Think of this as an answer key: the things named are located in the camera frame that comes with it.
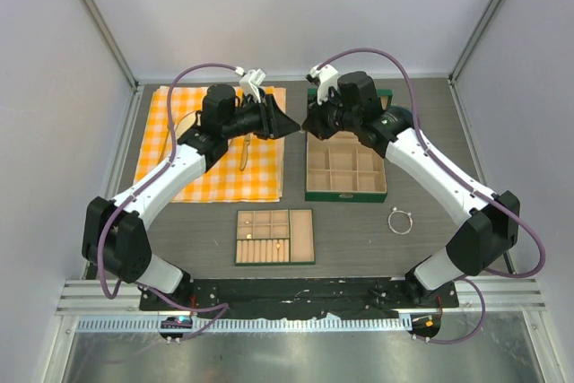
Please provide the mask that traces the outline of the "green jewelry tray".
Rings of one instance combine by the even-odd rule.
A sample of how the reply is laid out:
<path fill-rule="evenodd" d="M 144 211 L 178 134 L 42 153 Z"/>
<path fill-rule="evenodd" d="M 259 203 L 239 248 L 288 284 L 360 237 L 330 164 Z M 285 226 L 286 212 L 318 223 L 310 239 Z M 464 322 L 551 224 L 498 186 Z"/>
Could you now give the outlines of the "green jewelry tray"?
<path fill-rule="evenodd" d="M 315 262 L 311 209 L 238 211 L 235 266 L 314 265 Z"/>

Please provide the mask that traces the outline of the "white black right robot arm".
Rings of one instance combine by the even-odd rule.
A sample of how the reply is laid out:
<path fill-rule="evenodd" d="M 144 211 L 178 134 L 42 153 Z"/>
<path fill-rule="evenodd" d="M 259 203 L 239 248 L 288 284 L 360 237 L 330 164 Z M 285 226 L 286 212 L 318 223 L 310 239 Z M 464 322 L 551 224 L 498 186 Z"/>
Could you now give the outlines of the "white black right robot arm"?
<path fill-rule="evenodd" d="M 381 159 L 408 173 L 457 226 L 440 251 L 406 273 L 404 293 L 410 303 L 428 305 L 445 284 L 482 273 L 516 244 L 517 197 L 509 191 L 499 195 L 468 176 L 415 128 L 411 110 L 383 106 L 365 72 L 340 75 L 328 67 L 306 78 L 316 90 L 307 98 L 304 131 L 319 140 L 340 132 L 353 134 Z"/>

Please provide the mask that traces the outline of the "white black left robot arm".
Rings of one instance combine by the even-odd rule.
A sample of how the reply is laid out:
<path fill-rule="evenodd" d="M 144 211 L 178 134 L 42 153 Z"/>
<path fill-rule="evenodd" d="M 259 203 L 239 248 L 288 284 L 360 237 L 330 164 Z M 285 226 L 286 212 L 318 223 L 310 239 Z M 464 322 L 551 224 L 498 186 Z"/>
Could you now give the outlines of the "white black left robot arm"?
<path fill-rule="evenodd" d="M 208 87 L 194 122 L 161 163 L 124 192 L 88 204 L 83 257 L 96 265 L 99 278 L 113 274 L 159 295 L 168 308 L 183 309 L 191 298 L 191 276 L 152 253 L 148 228 L 175 195 L 225 155 L 231 139 L 253 134 L 277 140 L 298 131 L 300 125 L 261 88 L 239 98 L 227 84 Z"/>

